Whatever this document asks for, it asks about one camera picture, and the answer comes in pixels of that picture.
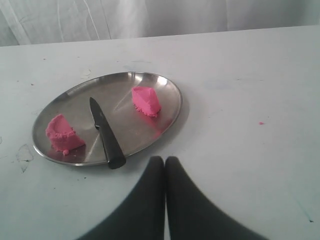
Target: pink sand piece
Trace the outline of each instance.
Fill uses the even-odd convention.
[[[68,155],[69,150],[86,144],[85,141],[76,135],[76,132],[62,114],[55,116],[49,122],[45,134],[50,139],[53,148],[57,152],[62,152],[63,155]]]
[[[132,101],[137,111],[143,112],[149,117],[157,117],[161,105],[152,87],[136,86],[132,90]]]

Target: table surface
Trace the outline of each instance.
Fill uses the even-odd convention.
[[[305,26],[0,47],[0,239],[79,237],[128,195],[151,155],[179,157],[205,195],[253,231],[319,239],[319,43],[320,27]],[[42,108],[126,71],[179,86],[182,112],[163,138],[117,170],[35,152]]]

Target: knife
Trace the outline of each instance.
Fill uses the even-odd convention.
[[[109,168],[118,169],[122,167],[127,162],[126,157],[124,156],[101,107],[92,97],[90,97],[90,110],[93,116],[94,126],[100,133]]]

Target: stainless steel plate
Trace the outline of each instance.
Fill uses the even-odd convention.
[[[136,111],[131,88],[155,89],[162,106],[158,117]],[[146,72],[121,72],[97,77],[64,92],[39,114],[32,130],[35,150],[56,163],[73,166],[104,164],[106,157],[89,107],[89,97],[101,106],[125,156],[132,155],[154,143],[177,119],[182,95],[177,86],[165,77]],[[55,151],[46,136],[53,117],[63,114],[86,143],[63,156]]]

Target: knife handle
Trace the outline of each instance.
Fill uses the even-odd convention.
[[[98,130],[109,168],[118,169],[122,167],[127,162],[126,157],[124,156],[111,127],[104,124],[99,126]]]

